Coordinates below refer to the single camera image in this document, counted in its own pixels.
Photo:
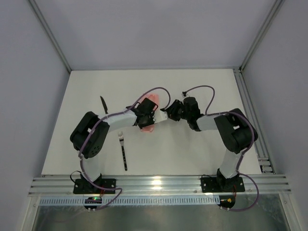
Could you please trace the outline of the pink satin napkin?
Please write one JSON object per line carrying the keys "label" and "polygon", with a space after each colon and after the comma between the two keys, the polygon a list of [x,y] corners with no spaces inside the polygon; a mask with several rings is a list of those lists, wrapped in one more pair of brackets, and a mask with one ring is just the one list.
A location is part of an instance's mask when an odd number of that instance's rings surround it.
{"label": "pink satin napkin", "polygon": [[[158,94],[155,93],[150,93],[150,94],[146,94],[145,96],[143,96],[140,100],[139,103],[143,102],[143,100],[145,98],[148,98],[149,100],[151,100],[152,102],[154,102],[155,104],[159,105],[159,96]],[[145,132],[145,133],[151,133],[154,130],[154,125],[149,125],[147,127],[144,127],[141,129],[141,132]]]}

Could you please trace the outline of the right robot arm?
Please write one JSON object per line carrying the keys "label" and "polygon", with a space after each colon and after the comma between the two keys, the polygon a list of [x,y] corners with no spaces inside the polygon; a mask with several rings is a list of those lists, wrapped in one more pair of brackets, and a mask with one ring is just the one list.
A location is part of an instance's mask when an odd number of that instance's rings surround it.
{"label": "right robot arm", "polygon": [[194,97],[183,101],[175,100],[171,106],[162,109],[169,119],[186,120],[197,132],[217,130],[226,147],[224,159],[217,169],[216,182],[222,189],[232,187],[239,178],[239,166],[244,154],[258,139],[258,134],[239,108],[226,112],[202,114]]}

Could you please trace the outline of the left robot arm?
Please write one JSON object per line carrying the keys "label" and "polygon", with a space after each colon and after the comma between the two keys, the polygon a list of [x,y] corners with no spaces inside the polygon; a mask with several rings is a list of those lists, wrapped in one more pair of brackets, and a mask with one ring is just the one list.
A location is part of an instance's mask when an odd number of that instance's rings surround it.
{"label": "left robot arm", "polygon": [[150,94],[123,111],[106,114],[102,118],[92,111],[87,112],[70,135],[70,141],[78,151],[82,179],[90,185],[98,185],[97,180],[102,175],[95,158],[109,132],[134,126],[144,129],[156,124],[158,119],[155,118],[155,112],[158,107],[158,96]]}

